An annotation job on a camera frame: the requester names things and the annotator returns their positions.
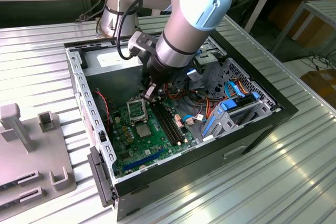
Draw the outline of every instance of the motherboard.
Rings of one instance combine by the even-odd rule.
[[[170,100],[131,102],[111,113],[114,119],[112,146],[117,177],[143,169],[159,160],[190,149],[197,143],[186,126],[176,124],[176,107]]]

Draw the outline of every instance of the corrugated metal surface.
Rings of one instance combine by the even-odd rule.
[[[307,1],[305,8],[324,22],[336,28],[336,0]]]
[[[166,17],[140,19],[160,31]],[[0,102],[22,118],[59,114],[77,189],[5,223],[111,223],[87,162],[89,141],[69,79],[63,43],[95,39],[95,23],[0,30]],[[230,19],[217,29],[299,112],[256,150],[122,220],[121,223],[335,223],[336,119],[281,64]]]

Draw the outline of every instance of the cardboard box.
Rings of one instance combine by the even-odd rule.
[[[336,109],[336,70],[310,71],[301,80]]]

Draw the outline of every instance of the blue expansion slot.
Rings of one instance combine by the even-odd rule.
[[[129,164],[129,165],[125,165],[125,166],[122,168],[122,170],[123,170],[123,171],[126,171],[126,170],[129,170],[129,169],[133,169],[133,168],[135,168],[135,167],[137,167],[137,166],[140,166],[140,165],[143,165],[143,164],[145,164],[145,163],[147,163],[147,162],[149,162],[149,161],[152,161],[152,160],[154,160],[154,159],[160,157],[160,154],[161,154],[163,151],[164,151],[164,149],[159,150],[158,152],[156,152],[156,153],[154,153],[154,154],[152,154],[152,155],[149,155],[148,157],[144,157],[144,158],[141,159],[141,160],[135,161],[135,162],[133,162],[133,163],[131,163],[131,164]]]

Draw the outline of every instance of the light blue joint cap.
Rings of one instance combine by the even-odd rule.
[[[211,31],[222,21],[232,0],[180,0],[184,18],[196,29]]]

